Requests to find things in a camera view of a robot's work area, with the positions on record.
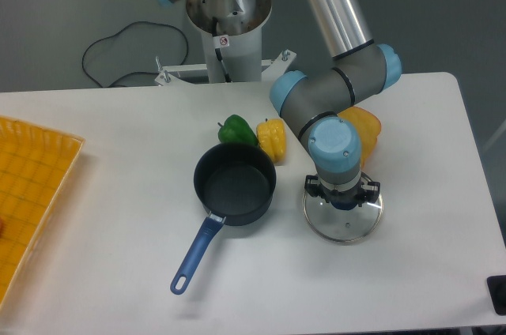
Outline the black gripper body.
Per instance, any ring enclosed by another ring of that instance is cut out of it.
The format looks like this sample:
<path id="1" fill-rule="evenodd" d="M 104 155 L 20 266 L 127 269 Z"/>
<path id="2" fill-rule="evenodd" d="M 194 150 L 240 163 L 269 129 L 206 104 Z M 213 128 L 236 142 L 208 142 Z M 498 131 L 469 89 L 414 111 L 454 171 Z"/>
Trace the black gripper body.
<path id="1" fill-rule="evenodd" d="M 350 181 L 346 184 L 330 184 L 322 179 L 319 180 L 321 195 L 327 203 L 334 207 L 356 207 L 359 201 L 356 198 L 360 187 L 359 181 Z"/>

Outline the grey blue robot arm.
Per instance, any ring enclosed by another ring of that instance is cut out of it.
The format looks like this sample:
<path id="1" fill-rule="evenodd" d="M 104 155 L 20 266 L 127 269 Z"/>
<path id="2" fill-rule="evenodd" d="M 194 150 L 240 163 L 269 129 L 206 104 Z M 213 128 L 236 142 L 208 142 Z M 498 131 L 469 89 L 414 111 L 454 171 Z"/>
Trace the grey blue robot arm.
<path id="1" fill-rule="evenodd" d="M 169 5 L 179 0 L 158 0 Z M 212 83 L 258 81 L 262 74 L 262 27 L 271 0 L 182 0 L 200 31 Z M 339 118 L 345 109 L 398 81 L 402 64 L 395 51 L 377 44 L 356 0 L 308 0 L 334 61 L 329 72 L 310 79 L 299 71 L 280 76 L 270 89 L 279 116 L 311 156 L 316 175 L 306 192 L 337 209 L 350 210 L 380 195 L 365 182 L 357 129 Z"/>

